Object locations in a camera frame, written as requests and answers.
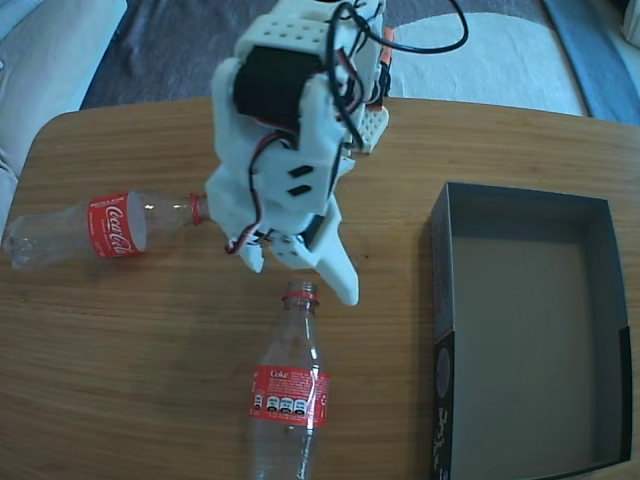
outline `gray carpet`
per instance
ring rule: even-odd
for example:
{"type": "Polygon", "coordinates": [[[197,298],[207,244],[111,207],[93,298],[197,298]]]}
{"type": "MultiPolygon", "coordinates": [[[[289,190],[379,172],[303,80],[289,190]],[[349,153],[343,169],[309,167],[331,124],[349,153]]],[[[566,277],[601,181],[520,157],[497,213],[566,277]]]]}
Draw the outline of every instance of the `gray carpet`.
{"type": "MultiPolygon", "coordinates": [[[[623,7],[624,2],[617,2],[623,7]]],[[[545,0],[592,117],[640,125],[640,97],[596,7],[545,0]]]]}
{"type": "MultiPolygon", "coordinates": [[[[83,108],[209,95],[216,65],[275,0],[128,0],[129,9],[83,108]]],[[[452,12],[447,0],[390,0],[398,26],[452,12]]],[[[541,0],[459,0],[465,12],[512,15],[548,25],[541,0]]]]}

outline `plastic bottle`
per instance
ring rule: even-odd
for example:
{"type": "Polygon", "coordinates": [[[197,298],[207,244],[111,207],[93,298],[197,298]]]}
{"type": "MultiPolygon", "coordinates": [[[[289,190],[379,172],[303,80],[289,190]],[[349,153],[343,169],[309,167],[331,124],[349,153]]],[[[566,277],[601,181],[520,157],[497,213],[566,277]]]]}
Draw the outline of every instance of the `plastic bottle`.
{"type": "Polygon", "coordinates": [[[13,268],[34,270],[75,258],[146,252],[208,217],[206,197],[131,191],[19,217],[7,228],[3,247],[13,268]]]}
{"type": "Polygon", "coordinates": [[[313,336],[316,286],[291,282],[284,313],[253,378],[252,479],[309,480],[329,376],[313,336]]]}

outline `robotic arm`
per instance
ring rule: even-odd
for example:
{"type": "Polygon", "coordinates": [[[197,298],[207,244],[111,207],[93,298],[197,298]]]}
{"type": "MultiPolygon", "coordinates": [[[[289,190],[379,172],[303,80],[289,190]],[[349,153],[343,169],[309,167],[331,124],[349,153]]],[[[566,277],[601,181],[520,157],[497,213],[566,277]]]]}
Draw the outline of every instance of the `robotic arm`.
{"type": "Polygon", "coordinates": [[[385,39],[386,0],[279,0],[253,22],[211,84],[220,166],[205,188],[228,253],[260,272],[268,241],[282,263],[316,270],[345,304],[358,302],[335,186],[354,147],[370,153],[389,123],[390,50],[381,45],[458,48],[468,30],[452,3],[465,33],[440,49],[385,39]]]}

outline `white 3d-printed part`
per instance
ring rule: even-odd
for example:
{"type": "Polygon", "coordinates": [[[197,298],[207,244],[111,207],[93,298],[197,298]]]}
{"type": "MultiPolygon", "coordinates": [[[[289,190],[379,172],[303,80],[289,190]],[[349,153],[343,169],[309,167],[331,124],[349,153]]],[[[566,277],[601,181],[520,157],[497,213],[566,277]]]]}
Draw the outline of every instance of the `white 3d-printed part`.
{"type": "MultiPolygon", "coordinates": [[[[386,0],[358,2],[359,14],[371,19],[371,30],[379,35],[382,35],[385,3],[386,0]]],[[[242,35],[234,57],[216,69],[211,89],[214,143],[220,167],[206,182],[205,189],[211,218],[229,239],[237,239],[256,219],[249,191],[251,157],[260,139],[273,131],[273,127],[238,113],[233,101],[236,75],[257,46],[316,55],[324,63],[327,20],[337,5],[316,0],[280,0],[270,14],[256,19],[242,35]]],[[[336,29],[336,48],[349,52],[357,34],[353,21],[340,22],[336,29]]],[[[380,74],[379,55],[379,45],[369,41],[353,59],[364,84],[365,100],[373,92],[380,74]]],[[[336,76],[344,83],[347,72],[336,67],[336,76]]],[[[359,296],[358,275],[340,241],[338,227],[342,217],[333,195],[337,178],[349,172],[354,161],[343,156],[342,143],[347,140],[347,131],[337,120],[326,72],[317,72],[307,81],[299,113],[297,148],[287,149],[275,143],[253,166],[252,182],[263,210],[259,231],[269,234],[271,251],[282,263],[293,269],[315,269],[345,304],[354,305],[359,296]],[[300,180],[290,172],[299,167],[306,167],[304,184],[311,188],[293,196],[288,192],[299,185],[300,180]],[[314,219],[321,222],[307,245],[300,233],[314,219]]],[[[363,137],[365,151],[371,152],[389,122],[389,113],[386,109],[371,112],[362,105],[352,119],[363,137]]],[[[262,270],[264,259],[259,244],[247,244],[239,255],[253,271],[262,270]]]]}

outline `couch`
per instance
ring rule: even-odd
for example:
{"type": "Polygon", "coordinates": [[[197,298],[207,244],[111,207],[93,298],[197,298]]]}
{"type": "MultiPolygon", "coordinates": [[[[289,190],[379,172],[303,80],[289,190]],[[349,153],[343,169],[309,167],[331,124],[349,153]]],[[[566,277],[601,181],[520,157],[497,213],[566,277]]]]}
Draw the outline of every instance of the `couch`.
{"type": "Polygon", "coordinates": [[[126,0],[0,0],[0,237],[33,139],[80,108],[126,9],[126,0]]]}

